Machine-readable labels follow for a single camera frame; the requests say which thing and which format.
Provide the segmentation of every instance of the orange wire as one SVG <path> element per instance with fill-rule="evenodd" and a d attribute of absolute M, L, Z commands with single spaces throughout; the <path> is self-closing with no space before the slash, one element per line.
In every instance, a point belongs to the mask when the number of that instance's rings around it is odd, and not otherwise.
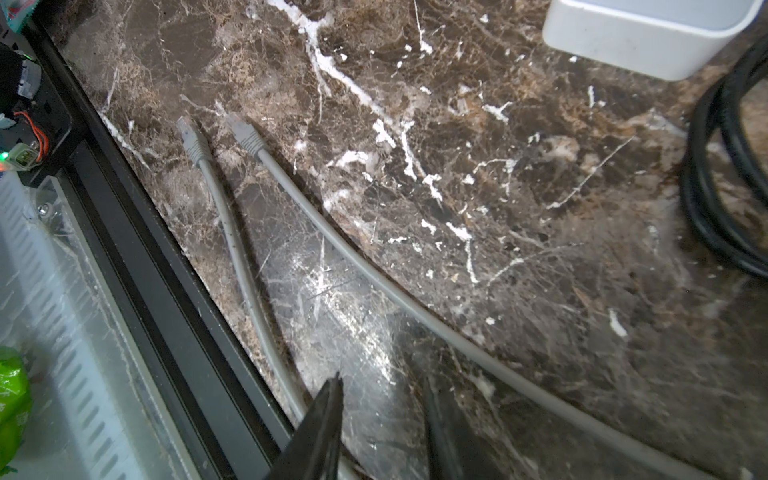
<path fill-rule="evenodd" d="M 48 139 L 48 135 L 43 133 L 43 130 L 41 130 L 37 125 L 35 125 L 34 121 L 32 121 L 29 114 L 25 111 L 17 111 L 14 113 L 15 116 L 23 116 L 24 119 L 29 122 L 29 126 L 32 129 L 32 133 L 35 134 L 35 136 L 38 139 L 38 142 L 40 142 L 40 151 L 38 152 L 38 157 L 35 160 L 35 163 L 42 160 L 42 158 L 46 155 L 48 155 L 48 152 L 51 150 L 51 141 Z"/>

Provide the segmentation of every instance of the black cable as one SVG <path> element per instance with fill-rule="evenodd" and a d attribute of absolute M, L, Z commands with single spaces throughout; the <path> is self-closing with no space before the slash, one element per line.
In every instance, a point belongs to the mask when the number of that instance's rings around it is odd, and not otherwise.
<path fill-rule="evenodd" d="M 768 35 L 753 45 L 701 97 L 688 131 L 680 173 L 680 202 L 697 236 L 717 255 L 753 275 L 768 278 L 768 253 L 761 250 L 727 212 L 717 194 L 707 159 L 707 143 L 719 128 L 738 174 L 768 207 L 768 176 L 744 135 L 741 98 L 768 76 Z"/>

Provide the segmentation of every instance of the clear plastic panel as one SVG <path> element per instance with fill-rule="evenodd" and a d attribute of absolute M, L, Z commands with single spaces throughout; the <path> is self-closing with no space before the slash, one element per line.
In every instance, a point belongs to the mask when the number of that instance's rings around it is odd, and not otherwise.
<path fill-rule="evenodd" d="M 199 478 L 58 182 L 7 173 L 0 205 L 0 345 L 35 401 L 14 478 Z"/>

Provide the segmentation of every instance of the green plastic bag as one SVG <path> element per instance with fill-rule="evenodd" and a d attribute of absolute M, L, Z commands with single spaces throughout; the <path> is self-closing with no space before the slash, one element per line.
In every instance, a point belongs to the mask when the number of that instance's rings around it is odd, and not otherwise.
<path fill-rule="evenodd" d="M 22 443 L 32 397 L 19 353 L 0 346 L 0 477 L 15 470 L 8 463 Z"/>

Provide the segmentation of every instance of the screw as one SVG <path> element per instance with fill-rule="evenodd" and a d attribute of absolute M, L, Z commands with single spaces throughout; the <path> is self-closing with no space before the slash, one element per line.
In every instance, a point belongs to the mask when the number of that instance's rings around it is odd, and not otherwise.
<path fill-rule="evenodd" d="M 48 215 L 48 212 L 51 211 L 51 204 L 42 204 L 38 206 L 38 215 L 41 217 L 45 217 Z"/>

